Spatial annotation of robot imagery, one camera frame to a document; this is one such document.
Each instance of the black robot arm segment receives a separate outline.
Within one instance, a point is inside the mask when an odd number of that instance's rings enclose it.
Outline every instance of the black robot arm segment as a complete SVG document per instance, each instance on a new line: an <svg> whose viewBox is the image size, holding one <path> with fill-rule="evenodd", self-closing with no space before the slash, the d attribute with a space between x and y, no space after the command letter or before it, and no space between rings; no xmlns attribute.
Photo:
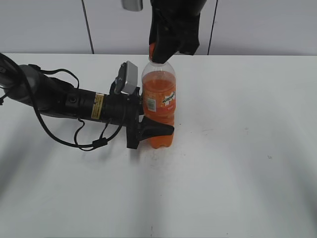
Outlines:
<svg viewBox="0 0 317 238"><path fill-rule="evenodd" d="M37 117L54 140L77 148L98 148L107 145L110 138L100 138L89 145L62 141L54 136L44 124L40 114L56 118L85 119L126 127L127 147L136 149L141 140L171 135L174 127L139 116L143 114L139 87L133 86L137 68L131 62L123 63L119 75L112 83L109 94L96 93L73 87L70 83L48 77L36 65L16 65L0 54L0 85L5 96L32 106Z"/></svg>
<svg viewBox="0 0 317 238"><path fill-rule="evenodd" d="M193 55L198 46L200 12L206 0L151 0L152 61L165 63L173 54Z"/></svg>

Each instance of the orange soda bottle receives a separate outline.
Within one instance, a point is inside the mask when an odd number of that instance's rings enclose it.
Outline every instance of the orange soda bottle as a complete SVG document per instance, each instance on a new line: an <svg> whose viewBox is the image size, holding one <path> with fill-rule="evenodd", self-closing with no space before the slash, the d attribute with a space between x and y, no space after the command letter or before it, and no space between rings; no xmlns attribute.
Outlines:
<svg viewBox="0 0 317 238"><path fill-rule="evenodd" d="M150 62L142 73L144 115L160 123L174 126L176 109L176 77L168 63ZM156 136L149 139L153 148L169 147L173 135Z"/></svg>

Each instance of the black cable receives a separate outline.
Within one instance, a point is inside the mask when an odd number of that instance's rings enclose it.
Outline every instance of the black cable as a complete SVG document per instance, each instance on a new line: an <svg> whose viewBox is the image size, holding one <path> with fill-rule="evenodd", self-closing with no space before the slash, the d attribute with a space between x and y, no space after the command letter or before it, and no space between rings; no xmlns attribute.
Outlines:
<svg viewBox="0 0 317 238"><path fill-rule="evenodd" d="M0 105L2 105L3 104L3 100L9 95L9 93L13 90L13 89L15 89L18 85L20 85L20 84L15 84L15 85L13 85L12 87L10 87L10 88L8 88L9 90L2 96L2 97L0 97Z"/></svg>
<svg viewBox="0 0 317 238"><path fill-rule="evenodd" d="M112 139L114 139L114 137L116 135L118 135L119 131L121 130L124 120L125 120L125 114L126 114L126 105L124 105L124 109L123 109L123 116L120 122L120 125L118 126L117 130L107 139L107 142L111 141Z"/></svg>
<svg viewBox="0 0 317 238"><path fill-rule="evenodd" d="M78 146L78 148L79 148L80 150L83 150L83 151L92 151L92 150L95 150L96 148L94 148L94 147L91 148L91 149L85 150L85 149L83 149L83 148L78 144L78 142L77 142L77 135L78 135L78 132L85 126L85 122L84 122L83 120L81 120L80 118L77 118L77 120L82 123L82 126L79 127L79 128L76 130L75 134L74 134L74 142L75 142L75 144Z"/></svg>
<svg viewBox="0 0 317 238"><path fill-rule="evenodd" d="M71 71L69 71L67 69L64 69L64 68L59 68L59 69L56 69L56 70L42 70L42 69L40 69L40 72L43 73L43 74L47 74L47 75L56 74L58 72L68 73L68 74L70 74L71 76L73 76L77 80L77 89L79 88L79 79L76 77L75 74L73 74Z"/></svg>
<svg viewBox="0 0 317 238"><path fill-rule="evenodd" d="M99 136L99 139L102 139L102 138L103 138L104 132L105 132L106 128L108 127L108 125L109 125L109 121L107 121L107 123L105 124L105 127L104 127L104 129L102 130L102 132L101 132L101 134L100 134L100 136Z"/></svg>

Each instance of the yellow label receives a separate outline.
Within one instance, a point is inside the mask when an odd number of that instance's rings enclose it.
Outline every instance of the yellow label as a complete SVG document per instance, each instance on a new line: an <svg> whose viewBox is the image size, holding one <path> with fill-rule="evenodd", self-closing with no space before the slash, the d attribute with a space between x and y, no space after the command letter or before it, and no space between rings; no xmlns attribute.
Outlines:
<svg viewBox="0 0 317 238"><path fill-rule="evenodd" d="M93 111L91 112L91 118L99 120L101 109L103 108L104 95L102 93L96 93Z"/></svg>

